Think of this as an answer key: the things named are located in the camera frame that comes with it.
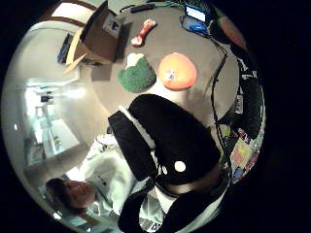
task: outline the person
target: person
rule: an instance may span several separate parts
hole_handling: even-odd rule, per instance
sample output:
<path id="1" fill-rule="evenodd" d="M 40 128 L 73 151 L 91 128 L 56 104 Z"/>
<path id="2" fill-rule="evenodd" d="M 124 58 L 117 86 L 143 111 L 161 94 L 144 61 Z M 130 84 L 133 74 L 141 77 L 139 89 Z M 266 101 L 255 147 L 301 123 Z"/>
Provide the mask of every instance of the person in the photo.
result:
<path id="1" fill-rule="evenodd" d="M 46 192 L 54 204 L 73 215 L 89 210 L 98 216 L 113 214 L 118 219 L 126 198 L 145 184 L 135 179 L 111 133 L 95 138 L 80 172 L 82 181 L 54 178 L 46 183 Z M 141 222 L 161 224 L 163 216 L 158 201 L 148 195 L 141 208 Z"/>
<path id="2" fill-rule="evenodd" d="M 140 232 L 137 216 L 158 223 L 160 232 L 191 232 L 218 214 L 228 173 L 210 130 L 193 115 L 143 94 L 108 121 L 107 134 L 95 139 L 80 168 L 96 192 L 82 185 L 81 195 L 89 195 L 79 208 L 97 201 L 100 214 L 120 216 L 123 232 Z"/>

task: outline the hair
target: hair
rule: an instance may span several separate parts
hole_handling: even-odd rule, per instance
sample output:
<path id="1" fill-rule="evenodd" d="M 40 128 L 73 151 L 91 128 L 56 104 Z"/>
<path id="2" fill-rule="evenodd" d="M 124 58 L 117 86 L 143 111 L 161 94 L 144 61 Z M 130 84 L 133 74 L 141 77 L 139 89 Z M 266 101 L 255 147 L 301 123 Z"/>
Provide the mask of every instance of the hair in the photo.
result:
<path id="1" fill-rule="evenodd" d="M 73 215 L 80 215 L 86 211 L 86 208 L 75 208 L 70 204 L 70 197 L 66 192 L 65 181 L 60 178 L 54 178 L 46 183 L 46 192 L 48 198 L 59 209 L 65 209 Z"/>

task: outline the black object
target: black object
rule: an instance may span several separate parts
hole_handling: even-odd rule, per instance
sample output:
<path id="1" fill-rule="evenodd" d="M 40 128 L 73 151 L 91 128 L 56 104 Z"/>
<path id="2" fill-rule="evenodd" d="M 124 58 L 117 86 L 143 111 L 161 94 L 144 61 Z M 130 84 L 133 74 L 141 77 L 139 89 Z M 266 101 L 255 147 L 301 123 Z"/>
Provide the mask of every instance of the black object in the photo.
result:
<path id="1" fill-rule="evenodd" d="M 68 33 L 60 48 L 59 54 L 57 56 L 57 62 L 65 63 L 70 44 L 72 42 L 72 38 L 73 36 Z"/>
<path id="2" fill-rule="evenodd" d="M 130 12 L 131 13 L 137 13 L 137 12 L 152 10 L 154 7 L 155 7 L 154 3 L 148 3 L 148 4 L 140 5 L 140 6 L 137 6 L 137 7 L 132 7 L 130 9 Z"/>

